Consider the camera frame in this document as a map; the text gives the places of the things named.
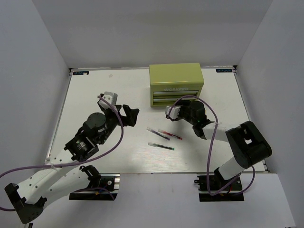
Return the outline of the purple gel pen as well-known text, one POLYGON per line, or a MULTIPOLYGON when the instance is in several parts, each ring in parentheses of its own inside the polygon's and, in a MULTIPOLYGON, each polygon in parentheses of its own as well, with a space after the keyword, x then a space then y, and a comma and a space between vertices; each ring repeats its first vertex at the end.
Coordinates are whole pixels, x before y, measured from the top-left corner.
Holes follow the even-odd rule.
POLYGON ((163 139, 165 139, 165 140, 168 140, 168 141, 170 140, 169 137, 167 137, 167 136, 161 134, 160 132, 157 132, 157 131, 155 131, 155 130, 149 128, 149 127, 147 127, 147 131, 149 131, 149 132, 151 132, 151 133, 153 133, 153 134, 155 134, 155 135, 157 135, 157 136, 159 136, 159 137, 161 137, 161 138, 163 138, 163 139))

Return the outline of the red gel pen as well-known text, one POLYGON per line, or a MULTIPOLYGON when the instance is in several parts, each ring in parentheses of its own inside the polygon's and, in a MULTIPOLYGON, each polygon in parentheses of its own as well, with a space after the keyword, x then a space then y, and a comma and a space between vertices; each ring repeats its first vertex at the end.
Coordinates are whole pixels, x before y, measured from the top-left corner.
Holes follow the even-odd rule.
POLYGON ((170 132, 167 132, 167 131, 164 131, 164 130, 161 130, 161 129, 158 129, 158 132, 162 133, 162 134, 165 134, 165 135, 168 135, 170 137, 173 137, 173 138, 176 138, 176 139, 179 139, 179 140, 182 140, 183 138, 178 136, 178 135, 175 135, 173 133, 170 133, 170 132))

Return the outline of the green metal drawer chest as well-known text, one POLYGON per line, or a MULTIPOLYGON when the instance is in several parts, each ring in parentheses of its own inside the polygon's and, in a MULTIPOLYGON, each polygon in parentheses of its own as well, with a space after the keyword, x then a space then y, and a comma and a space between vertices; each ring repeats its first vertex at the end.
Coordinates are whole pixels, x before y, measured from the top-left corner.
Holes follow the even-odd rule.
POLYGON ((199 63, 149 65, 151 107, 169 106, 169 103, 153 105, 153 98, 182 97, 183 95, 153 96, 153 92, 198 90, 200 96, 204 77, 199 63))

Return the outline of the green gel pen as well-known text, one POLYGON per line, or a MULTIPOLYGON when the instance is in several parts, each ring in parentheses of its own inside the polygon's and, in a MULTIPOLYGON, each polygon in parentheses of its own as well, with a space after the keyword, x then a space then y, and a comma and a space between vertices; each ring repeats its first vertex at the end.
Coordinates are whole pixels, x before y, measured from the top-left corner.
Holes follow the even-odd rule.
POLYGON ((152 147, 158 147, 158 148, 163 148, 163 149, 171 150, 171 151, 175 150, 175 148, 173 148, 173 147, 169 147, 169 146, 165 146, 165 145, 161 145, 161 144, 157 144, 157 143, 152 143, 152 142, 148 142, 148 145, 152 146, 152 147))

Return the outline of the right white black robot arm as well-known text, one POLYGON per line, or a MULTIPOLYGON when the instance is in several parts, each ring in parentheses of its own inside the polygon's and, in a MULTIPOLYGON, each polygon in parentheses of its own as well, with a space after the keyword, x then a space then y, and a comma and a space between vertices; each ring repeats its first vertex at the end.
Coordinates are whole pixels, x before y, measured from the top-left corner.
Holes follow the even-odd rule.
POLYGON ((232 158, 216 168, 213 175, 206 173, 207 191, 215 195, 230 186, 243 171, 270 157, 272 149, 252 121, 236 127, 221 125, 218 119, 211 121, 207 118, 205 106, 202 101, 179 100, 166 107, 165 114, 173 122, 188 122, 197 137, 210 141, 207 167, 210 166, 214 141, 229 144, 232 158))

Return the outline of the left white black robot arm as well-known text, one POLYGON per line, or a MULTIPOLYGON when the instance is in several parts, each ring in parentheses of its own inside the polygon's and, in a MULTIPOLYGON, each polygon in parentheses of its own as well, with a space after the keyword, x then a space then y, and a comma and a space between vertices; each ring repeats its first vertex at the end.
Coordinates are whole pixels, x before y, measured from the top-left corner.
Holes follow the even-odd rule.
POLYGON ((41 215, 54 201, 83 191, 113 191, 106 176, 87 165, 116 127, 134 127, 139 109, 128 105, 103 105, 100 113, 92 113, 75 136, 49 164, 28 179, 5 187, 5 192, 22 224, 41 215))

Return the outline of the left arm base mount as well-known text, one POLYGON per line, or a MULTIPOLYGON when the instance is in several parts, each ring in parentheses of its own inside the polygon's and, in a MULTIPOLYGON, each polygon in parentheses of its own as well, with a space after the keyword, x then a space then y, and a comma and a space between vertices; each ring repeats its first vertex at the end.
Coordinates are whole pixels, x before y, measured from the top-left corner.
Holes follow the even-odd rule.
POLYGON ((86 191, 69 194, 69 200, 114 201, 120 184, 120 174, 102 174, 86 191))

